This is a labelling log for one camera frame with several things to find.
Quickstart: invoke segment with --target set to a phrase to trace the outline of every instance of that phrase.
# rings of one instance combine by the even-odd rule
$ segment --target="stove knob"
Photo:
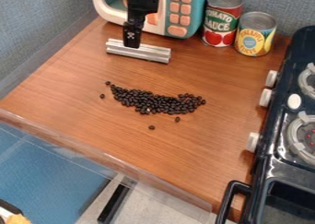
[[[265,88],[262,91],[262,96],[259,101],[259,105],[261,105],[262,107],[268,107],[272,94],[273,94],[272,90]]]
[[[266,83],[265,83],[266,87],[268,88],[274,87],[274,83],[276,81],[277,76],[278,76],[277,71],[270,70],[266,78]]]
[[[299,106],[302,104],[302,99],[298,94],[292,94],[290,97],[287,99],[287,106],[291,110],[297,110]]]
[[[250,136],[247,140],[247,146],[246,146],[247,151],[249,151],[251,153],[255,152],[255,150],[257,148],[259,137],[260,137],[260,134],[258,134],[258,133],[254,133],[254,132],[250,133]]]

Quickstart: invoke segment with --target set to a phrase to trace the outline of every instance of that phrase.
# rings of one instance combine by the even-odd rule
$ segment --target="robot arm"
[[[158,0],[128,0],[128,20],[123,23],[123,45],[139,48],[146,15],[157,13]]]

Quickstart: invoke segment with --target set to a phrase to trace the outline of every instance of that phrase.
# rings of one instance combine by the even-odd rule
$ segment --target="tomato sauce can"
[[[239,20],[235,48],[247,56],[263,56],[272,47],[275,31],[273,16],[263,12],[246,13]]]
[[[207,0],[203,41],[215,47],[234,43],[242,0]]]

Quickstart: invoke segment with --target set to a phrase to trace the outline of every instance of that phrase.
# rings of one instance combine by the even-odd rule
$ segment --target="can label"
[[[235,47],[242,54],[262,56],[270,51],[274,35],[275,29],[259,31],[246,29],[239,25]]]
[[[233,44],[241,9],[241,6],[235,9],[208,6],[205,10],[203,41],[215,47]]]
[[[238,18],[218,9],[207,8],[204,24],[213,31],[231,32],[236,29]]]

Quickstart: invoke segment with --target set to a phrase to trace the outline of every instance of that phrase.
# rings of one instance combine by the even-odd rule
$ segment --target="black stove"
[[[239,223],[315,223],[315,26],[297,31],[280,72],[271,71],[260,104],[269,112],[255,153],[251,185],[232,181],[216,224],[225,223],[232,199],[246,195]]]

